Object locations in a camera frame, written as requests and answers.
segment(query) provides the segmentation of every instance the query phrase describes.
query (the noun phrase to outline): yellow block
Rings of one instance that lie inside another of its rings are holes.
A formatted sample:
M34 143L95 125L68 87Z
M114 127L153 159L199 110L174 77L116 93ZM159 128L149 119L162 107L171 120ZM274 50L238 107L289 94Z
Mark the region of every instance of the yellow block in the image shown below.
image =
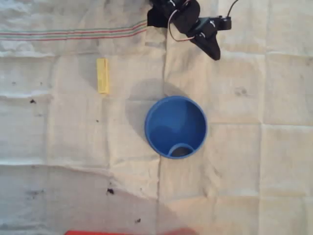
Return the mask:
M98 92L109 94L109 64L107 58L97 59Z

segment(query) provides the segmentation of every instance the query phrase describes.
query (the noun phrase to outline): white fabric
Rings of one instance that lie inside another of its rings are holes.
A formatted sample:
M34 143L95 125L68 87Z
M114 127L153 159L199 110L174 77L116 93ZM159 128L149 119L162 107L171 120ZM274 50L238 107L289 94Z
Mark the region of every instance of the white fabric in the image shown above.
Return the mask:
M201 16L232 3L199 2ZM129 27L149 8L2 1L0 31ZM217 62L153 27L114 39L2 39L0 234L313 235L312 9L308 0L238 1ZM106 97L99 57L109 59ZM143 133L149 108L173 94L199 103L210 124L203 148L177 161Z

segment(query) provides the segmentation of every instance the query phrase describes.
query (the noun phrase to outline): cable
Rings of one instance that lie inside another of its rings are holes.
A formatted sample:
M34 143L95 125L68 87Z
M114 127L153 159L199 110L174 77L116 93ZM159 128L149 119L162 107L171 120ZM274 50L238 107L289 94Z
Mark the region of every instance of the cable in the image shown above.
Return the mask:
M191 1L191 0L186 0L185 3L184 3L182 6L186 6L186 5L188 4L188 2L190 2L190 1ZM168 18L168 22L167 22L167 27L168 27L168 29L169 29L169 31L170 31L171 37L172 37L176 42L185 42L185 41L189 41L189 40L195 38L195 37L190 37L190 38L185 38L185 39L180 39L180 40L174 38L174 36L173 36L173 34L172 34L172 31L171 31L171 20L172 20L173 16L174 16L177 12L179 12L179 11L178 11L178 10L174 10L174 11L172 12L170 18Z
M228 11L227 17L229 17L229 14L230 14L230 12L231 12L231 9L233 8L233 6L235 5L236 2L238 2L238 0L235 0L235 1L233 2L233 4L231 5L231 7L230 7L230 9L229 9L229 11Z

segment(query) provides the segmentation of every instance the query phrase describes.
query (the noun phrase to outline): green stripe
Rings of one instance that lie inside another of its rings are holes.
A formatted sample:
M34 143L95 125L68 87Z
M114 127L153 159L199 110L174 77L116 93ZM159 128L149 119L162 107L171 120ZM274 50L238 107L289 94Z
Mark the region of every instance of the green stripe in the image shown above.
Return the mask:
M129 35L129 34L133 34L136 33L138 31L141 31L145 28L146 26L141 26L138 27L132 31L128 31L128 32L119 32L119 33L101 33L101 34L60 34L57 36L50 36L50 35L27 35L27 36L19 36L19 35L0 35L0 38L68 38L68 37L102 37L102 36L118 36L118 35Z
M32 31L12 31L12 30L0 30L3 33L46 33L46 32L68 32L68 31L96 31L96 30L116 30L116 29L127 29L133 28L138 24L144 23L147 20L139 21L138 23L128 27L116 27L116 28L77 28L77 29L55 29L55 30L32 30Z

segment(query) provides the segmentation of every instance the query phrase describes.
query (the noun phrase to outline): blue plastic cup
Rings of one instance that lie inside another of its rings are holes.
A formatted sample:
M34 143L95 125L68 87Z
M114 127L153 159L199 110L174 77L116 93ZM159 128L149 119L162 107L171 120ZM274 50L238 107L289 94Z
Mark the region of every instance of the blue plastic cup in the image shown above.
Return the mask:
M207 121L201 107L189 98L169 96L148 112L145 135L149 145L171 159L189 157L206 138Z

